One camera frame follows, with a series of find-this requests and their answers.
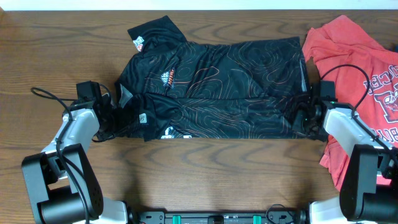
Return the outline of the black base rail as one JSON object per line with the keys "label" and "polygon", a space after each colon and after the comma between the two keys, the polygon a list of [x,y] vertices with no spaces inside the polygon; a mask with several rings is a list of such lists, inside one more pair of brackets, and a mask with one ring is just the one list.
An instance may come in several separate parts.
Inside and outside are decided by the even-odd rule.
{"label": "black base rail", "polygon": [[133,224],[310,224],[307,210],[275,204],[256,212],[168,212],[135,211],[127,208],[127,222]]}

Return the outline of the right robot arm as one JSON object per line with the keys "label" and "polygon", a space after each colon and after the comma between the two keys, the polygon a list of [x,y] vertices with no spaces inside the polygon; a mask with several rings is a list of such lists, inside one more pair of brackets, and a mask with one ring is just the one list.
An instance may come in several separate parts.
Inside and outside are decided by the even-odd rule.
{"label": "right robot arm", "polygon": [[347,103],[320,98],[311,120],[349,156],[339,197],[312,202],[294,223],[397,223],[397,148],[376,136]]}

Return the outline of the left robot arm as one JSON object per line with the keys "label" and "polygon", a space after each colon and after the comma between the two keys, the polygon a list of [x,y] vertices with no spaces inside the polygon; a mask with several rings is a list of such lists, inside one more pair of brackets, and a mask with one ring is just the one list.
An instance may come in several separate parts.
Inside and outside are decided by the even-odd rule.
{"label": "left robot arm", "polygon": [[129,223],[123,201],[103,196],[87,158],[112,98],[81,96],[64,107],[62,125],[40,153],[23,159],[21,168],[36,223]]}

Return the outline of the red printed t-shirt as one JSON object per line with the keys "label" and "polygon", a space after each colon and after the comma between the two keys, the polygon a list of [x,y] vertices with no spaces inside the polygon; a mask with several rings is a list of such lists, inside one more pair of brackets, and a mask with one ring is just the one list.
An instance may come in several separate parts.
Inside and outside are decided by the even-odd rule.
{"label": "red printed t-shirt", "polygon": [[319,76],[335,83],[338,101],[357,106],[359,117],[397,146],[397,53],[345,15],[311,28],[302,50]]}

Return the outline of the black orange-patterned jersey shirt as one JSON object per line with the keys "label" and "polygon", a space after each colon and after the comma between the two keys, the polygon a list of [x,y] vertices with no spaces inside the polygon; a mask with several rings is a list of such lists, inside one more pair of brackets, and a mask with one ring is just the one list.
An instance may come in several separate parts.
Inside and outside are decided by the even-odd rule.
{"label": "black orange-patterned jersey shirt", "polygon": [[137,48],[116,82],[125,137],[293,139],[308,75],[298,37],[198,44],[169,17],[128,31]]}

